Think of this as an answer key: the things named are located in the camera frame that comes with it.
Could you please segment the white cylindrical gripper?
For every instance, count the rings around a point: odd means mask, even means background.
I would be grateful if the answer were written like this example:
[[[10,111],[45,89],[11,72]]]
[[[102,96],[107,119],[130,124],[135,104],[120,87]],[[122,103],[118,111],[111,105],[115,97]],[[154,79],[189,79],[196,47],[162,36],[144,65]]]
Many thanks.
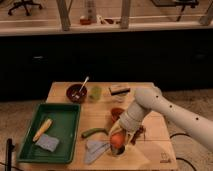
[[[116,121],[113,124],[109,131],[109,135],[113,135],[124,128],[126,130],[124,144],[130,144],[132,138],[134,137],[134,132],[139,129],[144,117],[148,113],[148,109],[145,109],[136,101],[133,101],[130,106],[120,115],[120,121]]]

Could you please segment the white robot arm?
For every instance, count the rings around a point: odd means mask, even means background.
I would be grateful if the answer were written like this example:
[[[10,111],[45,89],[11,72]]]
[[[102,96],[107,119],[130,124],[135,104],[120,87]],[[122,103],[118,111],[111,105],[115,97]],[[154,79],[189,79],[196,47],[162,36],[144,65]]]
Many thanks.
[[[151,111],[166,116],[194,140],[213,152],[213,121],[168,101],[156,86],[135,89],[133,102],[113,124],[109,135],[125,130],[133,136]]]

